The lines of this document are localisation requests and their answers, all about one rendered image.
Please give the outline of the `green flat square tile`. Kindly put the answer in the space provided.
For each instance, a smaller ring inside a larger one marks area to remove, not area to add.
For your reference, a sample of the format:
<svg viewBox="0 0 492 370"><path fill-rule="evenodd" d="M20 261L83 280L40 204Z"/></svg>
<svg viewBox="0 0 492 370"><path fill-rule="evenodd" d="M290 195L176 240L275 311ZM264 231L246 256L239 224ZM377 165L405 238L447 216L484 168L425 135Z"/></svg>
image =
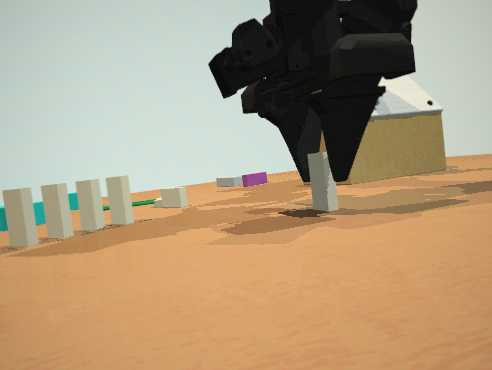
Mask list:
<svg viewBox="0 0 492 370"><path fill-rule="evenodd" d="M144 201L137 201L137 202L132 202L132 206L140 206L140 205L147 205L147 204L154 204L156 199L152 200L144 200ZM109 206L103 206L104 211L105 210L110 210L110 205Z"/></svg>

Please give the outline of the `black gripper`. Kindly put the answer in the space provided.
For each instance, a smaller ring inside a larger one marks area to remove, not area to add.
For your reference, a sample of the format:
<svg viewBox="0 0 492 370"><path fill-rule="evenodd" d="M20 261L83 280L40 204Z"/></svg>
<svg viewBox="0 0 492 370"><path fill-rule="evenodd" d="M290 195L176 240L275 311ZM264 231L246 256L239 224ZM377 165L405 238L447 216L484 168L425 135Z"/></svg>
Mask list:
<svg viewBox="0 0 492 370"><path fill-rule="evenodd" d="M280 10L292 18L304 70L285 73L283 61L273 73L281 83L262 79L247 86L243 114L257 113L280 130L303 182L310 182L307 154L319 153L323 132L333 180L346 181L376 102L386 93L377 76L389 80L416 72L413 45L402 33L342 37L341 18L351 13L350 0L269 4L263 26L270 22L276 28Z"/></svg>

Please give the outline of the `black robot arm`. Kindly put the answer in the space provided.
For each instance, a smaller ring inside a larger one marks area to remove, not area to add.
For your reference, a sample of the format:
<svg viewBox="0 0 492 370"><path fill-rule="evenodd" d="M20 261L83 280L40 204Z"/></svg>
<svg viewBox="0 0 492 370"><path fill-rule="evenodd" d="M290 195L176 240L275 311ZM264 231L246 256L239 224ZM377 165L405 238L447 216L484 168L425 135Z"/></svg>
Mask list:
<svg viewBox="0 0 492 370"><path fill-rule="evenodd" d="M411 43L410 23L418 0L350 0L351 13L342 17L342 37L348 34L402 33ZM223 98L266 78L278 84L273 73L304 70L300 41L292 18L285 11L276 14L276 28L263 26L255 18L240 23L232 31L232 47L225 48L208 64ZM297 68L296 68L296 67Z"/></svg>

